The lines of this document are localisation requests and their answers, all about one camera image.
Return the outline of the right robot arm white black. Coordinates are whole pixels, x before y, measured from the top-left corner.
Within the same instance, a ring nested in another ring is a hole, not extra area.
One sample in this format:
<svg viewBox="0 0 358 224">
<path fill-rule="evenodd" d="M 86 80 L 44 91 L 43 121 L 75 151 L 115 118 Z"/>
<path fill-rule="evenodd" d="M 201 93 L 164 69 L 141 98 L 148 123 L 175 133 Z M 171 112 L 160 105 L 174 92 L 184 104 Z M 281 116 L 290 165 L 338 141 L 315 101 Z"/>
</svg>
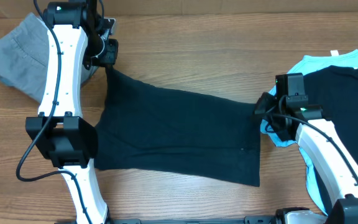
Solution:
<svg viewBox="0 0 358 224">
<path fill-rule="evenodd" d="M 307 208 L 276 211 L 271 223 L 358 223 L 358 165 L 320 105 L 311 105 L 300 73 L 275 77 L 276 94 L 263 93 L 254 116 L 268 121 L 269 133 L 295 141 L 310 157 L 333 205 L 329 215 Z"/>
</svg>

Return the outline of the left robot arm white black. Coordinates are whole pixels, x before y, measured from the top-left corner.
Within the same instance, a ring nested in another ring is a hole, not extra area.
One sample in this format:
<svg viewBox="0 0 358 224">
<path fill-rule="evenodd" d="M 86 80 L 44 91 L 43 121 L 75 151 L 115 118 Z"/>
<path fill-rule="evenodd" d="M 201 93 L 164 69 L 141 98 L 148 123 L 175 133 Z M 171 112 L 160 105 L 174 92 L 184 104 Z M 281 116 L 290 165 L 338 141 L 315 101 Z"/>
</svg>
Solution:
<svg viewBox="0 0 358 224">
<path fill-rule="evenodd" d="M 83 119 L 81 72 L 114 65 L 118 42 L 110 39 L 116 20 L 98 9 L 102 1 L 50 2 L 40 12 L 47 27 L 47 79 L 37 116 L 28 117 L 25 129 L 32 142 L 20 159 L 16 177 L 33 147 L 56 168 L 41 179 L 61 175 L 67 183 L 75 210 L 75 223 L 110 223 L 109 209 L 99 189 L 94 158 L 98 135 Z"/>
</svg>

